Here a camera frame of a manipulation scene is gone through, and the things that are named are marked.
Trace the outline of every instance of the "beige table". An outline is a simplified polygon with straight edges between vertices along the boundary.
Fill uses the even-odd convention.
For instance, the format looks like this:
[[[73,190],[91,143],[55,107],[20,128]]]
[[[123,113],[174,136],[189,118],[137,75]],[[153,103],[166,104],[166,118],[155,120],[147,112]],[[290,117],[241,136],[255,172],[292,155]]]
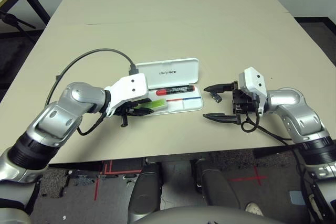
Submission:
[[[249,66],[263,73],[268,89],[294,87],[305,94],[336,137],[336,70],[322,50],[277,0],[63,0],[0,104],[2,151],[43,109],[55,75],[75,57],[110,47],[134,62],[196,57],[201,88],[237,80]],[[78,62],[68,83],[105,87],[127,75],[128,63],[113,53]],[[256,131],[206,120],[203,113],[231,113],[231,94],[217,104],[202,92],[202,110],[146,118],[106,119],[92,134],[75,133],[53,163],[96,161],[278,145]],[[85,115],[86,130],[98,115]],[[287,136],[276,115],[262,126]]]

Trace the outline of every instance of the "gray cable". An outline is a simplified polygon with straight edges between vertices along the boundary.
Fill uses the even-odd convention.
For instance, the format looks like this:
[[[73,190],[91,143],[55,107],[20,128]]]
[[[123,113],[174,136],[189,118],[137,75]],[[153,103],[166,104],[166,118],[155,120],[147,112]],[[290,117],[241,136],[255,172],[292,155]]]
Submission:
[[[128,57],[126,54],[124,54],[123,52],[121,51],[118,51],[118,50],[115,50],[115,49],[112,49],[112,48],[98,48],[98,49],[95,49],[95,50],[91,50],[91,51],[88,51],[88,52],[85,52],[84,54],[78,56],[75,60],[73,60],[62,72],[60,75],[56,76],[56,81],[54,83],[54,85],[52,86],[49,94],[48,94],[48,97],[47,97],[47,100],[46,100],[46,103],[45,103],[45,107],[50,103],[50,99],[51,97],[53,96],[52,94],[54,93],[58,83],[61,81],[61,79],[63,78],[64,74],[77,62],[79,61],[80,59],[90,55],[90,54],[93,54],[95,52],[103,52],[103,51],[110,51],[110,52],[115,52],[117,54],[120,54],[121,56],[124,56],[131,64],[131,69],[134,69],[136,68],[135,67],[135,64],[133,63],[133,61],[130,59],[130,57]]]

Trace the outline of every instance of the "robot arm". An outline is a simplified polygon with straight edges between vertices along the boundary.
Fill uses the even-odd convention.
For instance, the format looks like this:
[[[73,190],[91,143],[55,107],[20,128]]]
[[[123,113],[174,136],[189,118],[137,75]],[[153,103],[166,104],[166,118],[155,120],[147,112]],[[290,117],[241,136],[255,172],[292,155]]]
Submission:
[[[123,77],[105,89],[83,82],[66,87],[0,157],[0,218],[29,223],[39,180],[48,163],[79,127],[85,113],[112,116],[123,104],[146,98],[144,74]]]
[[[240,118],[242,114],[256,113],[257,122],[253,123],[255,126],[264,113],[279,115],[304,159],[308,174],[314,179],[312,189],[319,201],[317,205],[322,215],[335,218],[336,145],[319,116],[306,104],[303,94],[296,89],[266,91],[263,76],[252,67],[239,75],[239,84],[240,89],[237,81],[204,89],[210,92],[212,97],[216,97],[216,93],[219,92],[231,91],[235,115],[209,113],[203,116],[216,122],[243,125]]]

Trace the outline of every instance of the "unitree logo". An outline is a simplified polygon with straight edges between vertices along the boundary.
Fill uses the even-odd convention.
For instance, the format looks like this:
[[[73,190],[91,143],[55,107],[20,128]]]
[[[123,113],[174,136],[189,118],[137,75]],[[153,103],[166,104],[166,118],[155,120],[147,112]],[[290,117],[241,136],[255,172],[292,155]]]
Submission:
[[[175,71],[163,71],[163,72],[160,72],[159,74],[169,74],[169,73],[176,73],[176,70]]]

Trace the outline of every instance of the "green object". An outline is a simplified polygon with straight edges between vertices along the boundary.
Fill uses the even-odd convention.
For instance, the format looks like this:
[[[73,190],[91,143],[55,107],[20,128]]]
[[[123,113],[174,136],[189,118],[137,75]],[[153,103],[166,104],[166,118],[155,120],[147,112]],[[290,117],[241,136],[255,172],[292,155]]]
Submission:
[[[156,101],[141,103],[138,106],[136,106],[135,109],[148,108],[153,111],[157,111],[157,110],[165,109],[167,107],[168,107],[168,104],[166,102],[166,99],[159,99]]]

